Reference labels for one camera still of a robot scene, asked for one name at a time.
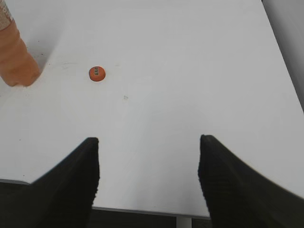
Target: orange bottle cap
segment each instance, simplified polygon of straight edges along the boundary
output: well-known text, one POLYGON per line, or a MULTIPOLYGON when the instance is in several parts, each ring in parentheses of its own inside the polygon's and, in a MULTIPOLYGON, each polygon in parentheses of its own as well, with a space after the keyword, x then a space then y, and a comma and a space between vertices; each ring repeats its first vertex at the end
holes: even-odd
POLYGON ((95 66, 90 69, 89 75, 92 81, 100 82, 105 78, 105 70, 100 66, 95 66))

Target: gray wall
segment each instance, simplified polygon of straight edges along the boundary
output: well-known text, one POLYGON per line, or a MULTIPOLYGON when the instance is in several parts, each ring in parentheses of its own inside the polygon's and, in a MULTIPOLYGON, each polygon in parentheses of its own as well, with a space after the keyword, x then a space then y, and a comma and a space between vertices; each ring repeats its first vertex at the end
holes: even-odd
POLYGON ((304 0, 264 0, 302 109, 304 108, 304 0))

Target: table surface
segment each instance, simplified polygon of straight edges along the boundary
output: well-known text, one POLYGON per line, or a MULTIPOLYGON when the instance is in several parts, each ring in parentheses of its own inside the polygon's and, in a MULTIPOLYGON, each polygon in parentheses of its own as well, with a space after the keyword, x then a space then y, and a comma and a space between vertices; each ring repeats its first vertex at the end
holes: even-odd
POLYGON ((0 82, 2 179, 33 182, 95 136, 94 206, 208 216, 197 169, 212 134, 304 196, 303 111, 260 1, 7 5, 44 71, 28 88, 0 82))

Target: bottle label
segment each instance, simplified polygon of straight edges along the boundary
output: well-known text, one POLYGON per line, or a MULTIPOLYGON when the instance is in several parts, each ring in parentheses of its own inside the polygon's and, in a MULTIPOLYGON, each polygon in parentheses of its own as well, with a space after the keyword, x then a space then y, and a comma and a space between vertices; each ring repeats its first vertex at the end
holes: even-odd
POLYGON ((7 28, 13 21, 9 8, 4 0, 0 0, 0 30, 7 28))

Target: orange bottle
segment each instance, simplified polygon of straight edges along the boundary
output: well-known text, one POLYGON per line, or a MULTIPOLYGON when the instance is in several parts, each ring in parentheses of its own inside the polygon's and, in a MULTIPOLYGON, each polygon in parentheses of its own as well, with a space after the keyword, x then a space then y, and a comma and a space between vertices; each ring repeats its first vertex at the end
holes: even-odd
POLYGON ((20 38, 5 1, 0 0, 0 76, 9 86, 29 86, 39 75, 38 64, 20 38))

